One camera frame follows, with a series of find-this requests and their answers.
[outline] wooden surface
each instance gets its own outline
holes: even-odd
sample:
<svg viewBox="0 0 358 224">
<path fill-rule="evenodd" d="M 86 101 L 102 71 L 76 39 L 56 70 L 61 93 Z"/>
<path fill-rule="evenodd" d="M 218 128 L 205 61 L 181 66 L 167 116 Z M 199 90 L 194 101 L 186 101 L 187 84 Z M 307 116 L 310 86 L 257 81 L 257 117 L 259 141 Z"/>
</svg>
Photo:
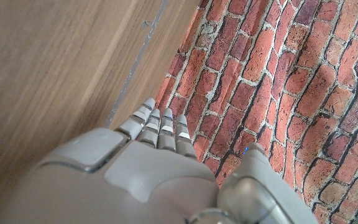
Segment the wooden surface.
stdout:
<svg viewBox="0 0 358 224">
<path fill-rule="evenodd" d="M 106 124 L 162 1 L 0 1 L 0 204 L 56 145 Z M 157 94 L 197 3 L 167 0 L 111 128 Z"/>
</svg>

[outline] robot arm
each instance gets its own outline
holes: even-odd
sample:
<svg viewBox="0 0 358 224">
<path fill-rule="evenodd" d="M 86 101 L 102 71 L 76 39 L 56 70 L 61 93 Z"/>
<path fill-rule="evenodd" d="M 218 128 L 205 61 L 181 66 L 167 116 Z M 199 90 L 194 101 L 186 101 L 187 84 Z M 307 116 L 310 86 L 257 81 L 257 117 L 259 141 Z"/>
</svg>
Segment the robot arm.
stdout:
<svg viewBox="0 0 358 224">
<path fill-rule="evenodd" d="M 2 223 L 316 223 L 252 143 L 219 190 L 186 118 L 148 99 L 115 131 L 57 147 L 20 182 Z"/>
</svg>

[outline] brick wall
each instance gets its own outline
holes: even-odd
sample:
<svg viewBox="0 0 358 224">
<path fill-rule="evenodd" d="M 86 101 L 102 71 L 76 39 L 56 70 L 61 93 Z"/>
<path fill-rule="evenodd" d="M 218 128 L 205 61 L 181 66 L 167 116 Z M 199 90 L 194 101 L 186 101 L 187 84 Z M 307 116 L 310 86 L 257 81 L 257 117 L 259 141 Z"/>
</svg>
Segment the brick wall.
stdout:
<svg viewBox="0 0 358 224">
<path fill-rule="evenodd" d="M 265 148 L 320 223 L 358 211 L 358 0 L 203 0 L 157 98 L 221 184 Z"/>
</svg>

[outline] gray robot hand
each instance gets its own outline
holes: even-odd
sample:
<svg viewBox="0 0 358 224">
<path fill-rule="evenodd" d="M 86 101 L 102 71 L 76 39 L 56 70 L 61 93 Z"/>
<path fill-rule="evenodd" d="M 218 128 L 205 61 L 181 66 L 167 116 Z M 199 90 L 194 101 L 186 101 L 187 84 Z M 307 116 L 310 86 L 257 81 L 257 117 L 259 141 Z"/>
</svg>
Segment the gray robot hand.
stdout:
<svg viewBox="0 0 358 224">
<path fill-rule="evenodd" d="M 116 130 L 57 147 L 20 182 L 0 223 L 315 223 L 252 143 L 219 190 L 179 115 L 148 99 Z"/>
</svg>

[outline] wooden panel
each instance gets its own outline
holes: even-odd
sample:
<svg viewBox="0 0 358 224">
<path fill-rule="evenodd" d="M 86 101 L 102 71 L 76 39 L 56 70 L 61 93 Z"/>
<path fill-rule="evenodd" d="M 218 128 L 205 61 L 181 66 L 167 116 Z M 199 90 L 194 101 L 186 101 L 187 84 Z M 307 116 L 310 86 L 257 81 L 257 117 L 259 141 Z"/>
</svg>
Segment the wooden panel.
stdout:
<svg viewBox="0 0 358 224">
<path fill-rule="evenodd" d="M 114 122 L 157 94 L 197 5 L 164 1 Z M 0 203 L 57 144 L 106 124 L 162 3 L 0 0 Z"/>
</svg>

